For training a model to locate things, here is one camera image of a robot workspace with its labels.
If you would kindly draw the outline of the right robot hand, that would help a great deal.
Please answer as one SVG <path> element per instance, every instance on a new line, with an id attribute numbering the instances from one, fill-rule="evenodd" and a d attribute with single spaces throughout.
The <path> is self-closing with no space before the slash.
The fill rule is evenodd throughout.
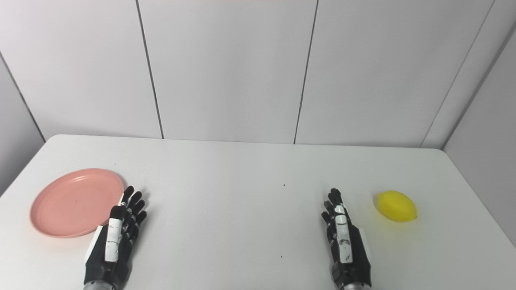
<path id="1" fill-rule="evenodd" d="M 371 264 L 364 239 L 360 229 L 352 223 L 339 189 L 330 189 L 324 207 L 326 210 L 321 216 L 333 258 L 333 282 L 338 290 L 370 290 Z"/>

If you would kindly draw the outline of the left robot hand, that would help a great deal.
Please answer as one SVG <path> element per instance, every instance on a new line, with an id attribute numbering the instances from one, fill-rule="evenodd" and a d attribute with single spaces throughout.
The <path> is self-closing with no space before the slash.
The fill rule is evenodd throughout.
<path id="1" fill-rule="evenodd" d="M 121 290 L 131 272 L 131 253 L 147 218 L 143 194 L 129 186 L 97 227 L 85 260 L 85 290 Z"/>

